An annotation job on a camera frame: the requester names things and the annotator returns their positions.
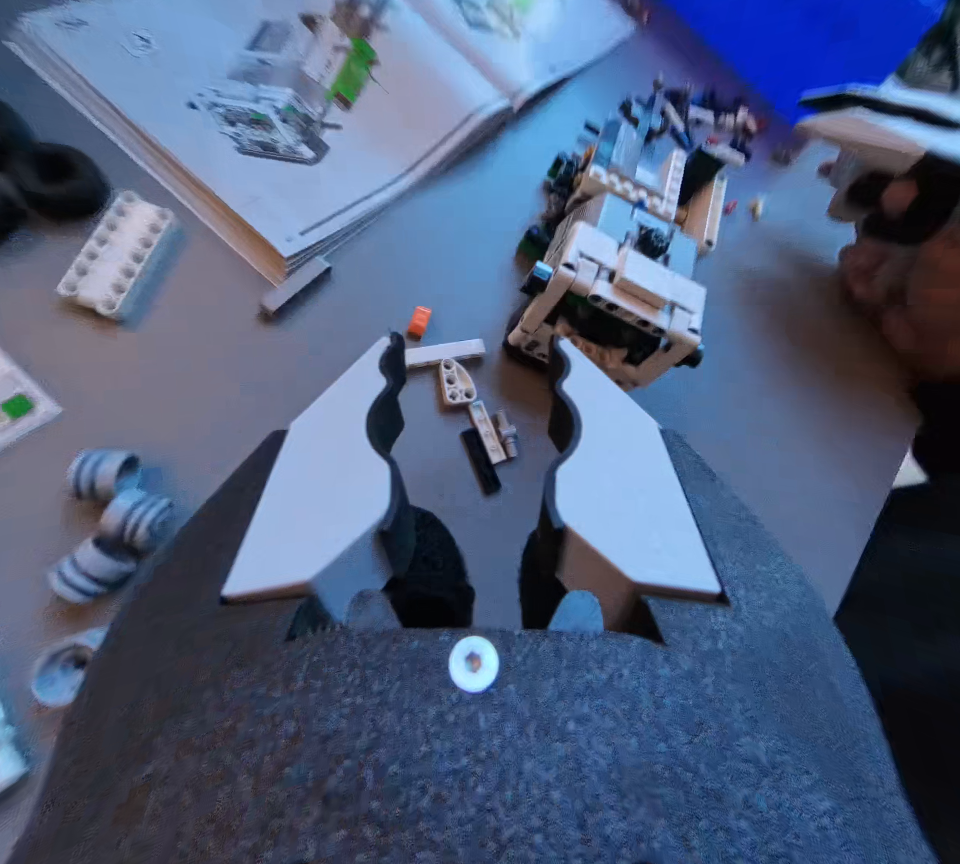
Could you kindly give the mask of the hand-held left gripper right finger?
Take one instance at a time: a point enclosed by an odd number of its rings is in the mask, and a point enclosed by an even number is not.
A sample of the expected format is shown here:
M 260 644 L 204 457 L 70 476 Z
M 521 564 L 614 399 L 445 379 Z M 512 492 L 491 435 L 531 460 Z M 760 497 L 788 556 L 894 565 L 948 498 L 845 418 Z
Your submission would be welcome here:
M 648 598 L 727 595 L 661 427 L 569 339 L 550 348 L 548 435 L 535 569 L 596 602 L 606 630 L 657 633 Z

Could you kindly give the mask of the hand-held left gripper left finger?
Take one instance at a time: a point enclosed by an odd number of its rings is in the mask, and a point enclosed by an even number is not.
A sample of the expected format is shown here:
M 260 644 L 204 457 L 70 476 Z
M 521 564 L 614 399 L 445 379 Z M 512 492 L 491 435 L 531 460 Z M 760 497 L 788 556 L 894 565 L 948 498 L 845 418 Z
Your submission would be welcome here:
M 311 597 L 342 621 L 356 594 L 406 575 L 413 508 L 392 450 L 405 342 L 377 340 L 289 425 L 221 600 Z

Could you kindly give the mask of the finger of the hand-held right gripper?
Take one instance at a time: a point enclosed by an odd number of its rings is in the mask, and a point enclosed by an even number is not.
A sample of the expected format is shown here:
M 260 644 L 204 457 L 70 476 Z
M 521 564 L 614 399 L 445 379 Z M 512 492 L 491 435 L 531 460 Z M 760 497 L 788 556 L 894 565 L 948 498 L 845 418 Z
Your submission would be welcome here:
M 921 126 L 911 119 L 910 107 L 902 101 L 875 92 L 841 97 L 840 105 L 800 120 L 798 136 L 871 158 L 919 158 L 926 153 L 927 146 L 918 138 Z

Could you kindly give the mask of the pile of small lego pieces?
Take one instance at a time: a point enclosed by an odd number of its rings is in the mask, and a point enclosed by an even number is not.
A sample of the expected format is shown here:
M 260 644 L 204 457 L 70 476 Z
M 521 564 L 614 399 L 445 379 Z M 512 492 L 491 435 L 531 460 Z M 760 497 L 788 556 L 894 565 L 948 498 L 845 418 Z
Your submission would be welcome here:
M 688 156 L 702 151 L 736 169 L 752 160 L 755 139 L 770 123 L 745 98 L 726 99 L 712 87 L 698 89 L 689 82 L 670 87 L 663 76 L 654 79 L 647 104 L 654 135 L 666 135 Z

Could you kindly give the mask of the white lego vehicle model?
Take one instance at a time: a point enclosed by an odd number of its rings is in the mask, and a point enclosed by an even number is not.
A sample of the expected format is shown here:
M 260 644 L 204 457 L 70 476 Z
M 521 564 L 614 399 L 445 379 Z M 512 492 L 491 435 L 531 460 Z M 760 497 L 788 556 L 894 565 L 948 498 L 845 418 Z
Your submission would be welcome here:
M 546 367 L 554 339 L 569 339 L 629 391 L 702 362 L 695 270 L 717 245 L 736 168 L 654 135 L 651 93 L 584 123 L 580 150 L 559 152 L 544 176 L 546 205 L 518 246 L 532 265 L 525 301 L 502 344 L 522 364 Z

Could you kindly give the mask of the person's right forearm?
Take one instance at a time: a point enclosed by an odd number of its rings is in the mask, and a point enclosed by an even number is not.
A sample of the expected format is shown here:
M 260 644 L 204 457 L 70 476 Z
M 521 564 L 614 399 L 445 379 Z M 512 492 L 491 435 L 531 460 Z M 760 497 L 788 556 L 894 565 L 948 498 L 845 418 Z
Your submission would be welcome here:
M 914 459 L 932 482 L 958 477 L 958 378 L 919 376 L 910 396 L 920 418 L 911 443 Z

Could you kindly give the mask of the black lego piece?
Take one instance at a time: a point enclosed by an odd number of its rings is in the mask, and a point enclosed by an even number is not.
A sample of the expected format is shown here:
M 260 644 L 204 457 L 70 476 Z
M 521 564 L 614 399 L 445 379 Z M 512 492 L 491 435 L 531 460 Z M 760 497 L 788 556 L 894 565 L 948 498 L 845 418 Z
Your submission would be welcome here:
M 501 489 L 501 482 L 496 466 L 491 462 L 476 428 L 466 428 L 461 432 L 460 438 L 483 494 L 491 496 L 497 493 Z

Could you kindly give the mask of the white triangular lego piece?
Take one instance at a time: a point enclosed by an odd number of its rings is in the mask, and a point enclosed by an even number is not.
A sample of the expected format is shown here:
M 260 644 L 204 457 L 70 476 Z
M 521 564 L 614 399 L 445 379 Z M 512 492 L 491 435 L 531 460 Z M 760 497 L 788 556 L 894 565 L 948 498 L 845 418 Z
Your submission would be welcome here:
M 474 380 L 458 361 L 445 358 L 438 364 L 439 393 L 447 409 L 466 408 L 478 399 Z

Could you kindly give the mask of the long white lego beam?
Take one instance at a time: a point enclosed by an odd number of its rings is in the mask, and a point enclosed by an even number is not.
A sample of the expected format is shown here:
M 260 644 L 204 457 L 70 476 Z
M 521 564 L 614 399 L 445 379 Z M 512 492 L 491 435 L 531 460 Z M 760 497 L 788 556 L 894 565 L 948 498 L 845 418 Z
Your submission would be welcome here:
M 486 344 L 481 339 L 420 345 L 405 350 L 405 366 L 418 369 L 436 366 L 443 361 L 471 361 L 484 357 L 486 353 Z

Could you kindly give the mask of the grey lego wheel rim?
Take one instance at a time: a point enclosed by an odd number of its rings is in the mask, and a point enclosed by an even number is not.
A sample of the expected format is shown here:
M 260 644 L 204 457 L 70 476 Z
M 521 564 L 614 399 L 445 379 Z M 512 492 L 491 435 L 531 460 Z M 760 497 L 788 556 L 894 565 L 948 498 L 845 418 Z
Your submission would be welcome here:
M 51 645 L 33 668 L 30 691 L 35 703 L 58 710 L 74 702 L 108 631 L 109 627 L 82 630 Z
M 82 605 L 114 592 L 138 567 L 136 557 L 106 549 L 95 536 L 82 541 L 47 573 L 47 582 L 61 600 Z
M 166 495 L 122 490 L 102 511 L 97 539 L 109 551 L 146 557 L 160 545 L 173 510 L 174 501 Z
M 119 493 L 139 489 L 138 454 L 124 449 L 94 448 L 78 452 L 66 472 L 66 484 L 78 500 L 108 503 Z

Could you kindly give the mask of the white studded lego plate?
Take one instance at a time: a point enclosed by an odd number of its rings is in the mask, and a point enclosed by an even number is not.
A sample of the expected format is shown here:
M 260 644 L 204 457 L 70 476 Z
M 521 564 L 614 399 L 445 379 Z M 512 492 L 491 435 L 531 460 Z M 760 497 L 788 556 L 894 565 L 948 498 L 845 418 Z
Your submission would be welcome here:
M 121 191 L 55 287 L 65 304 L 121 323 L 138 305 L 178 230 L 175 213 Z

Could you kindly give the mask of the lego sticker sheet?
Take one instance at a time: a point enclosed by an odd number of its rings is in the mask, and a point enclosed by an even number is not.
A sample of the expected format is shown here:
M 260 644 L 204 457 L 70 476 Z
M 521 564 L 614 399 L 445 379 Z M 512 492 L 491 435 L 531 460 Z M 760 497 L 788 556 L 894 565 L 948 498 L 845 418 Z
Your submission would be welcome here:
M 1 451 L 55 420 L 62 407 L 1 350 Z

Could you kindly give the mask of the black rubber lego tire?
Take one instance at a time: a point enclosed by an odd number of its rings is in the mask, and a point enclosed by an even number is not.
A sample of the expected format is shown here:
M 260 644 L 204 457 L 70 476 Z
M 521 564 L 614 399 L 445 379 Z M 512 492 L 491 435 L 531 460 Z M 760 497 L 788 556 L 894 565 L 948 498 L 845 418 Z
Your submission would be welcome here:
M 1 242 L 26 220 L 32 210 L 22 172 L 34 144 L 27 123 L 6 102 L 1 102 Z
M 14 175 L 27 207 L 48 220 L 89 218 L 110 204 L 111 185 L 80 150 L 36 143 L 15 160 Z

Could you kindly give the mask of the open lego instruction booklet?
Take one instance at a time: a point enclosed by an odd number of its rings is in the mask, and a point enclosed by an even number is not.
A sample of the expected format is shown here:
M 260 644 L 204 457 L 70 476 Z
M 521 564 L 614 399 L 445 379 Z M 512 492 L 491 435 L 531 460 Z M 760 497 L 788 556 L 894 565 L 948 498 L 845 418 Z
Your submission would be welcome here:
M 634 25 L 611 0 L 85 0 L 9 46 L 279 285 Z

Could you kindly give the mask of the person's right hand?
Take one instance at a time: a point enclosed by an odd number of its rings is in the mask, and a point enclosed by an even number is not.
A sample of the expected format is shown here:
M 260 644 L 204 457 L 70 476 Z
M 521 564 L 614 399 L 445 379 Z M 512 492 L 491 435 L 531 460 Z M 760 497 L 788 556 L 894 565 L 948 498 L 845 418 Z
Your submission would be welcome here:
M 958 380 L 958 222 L 916 246 L 858 235 L 838 269 L 852 304 L 917 378 Z

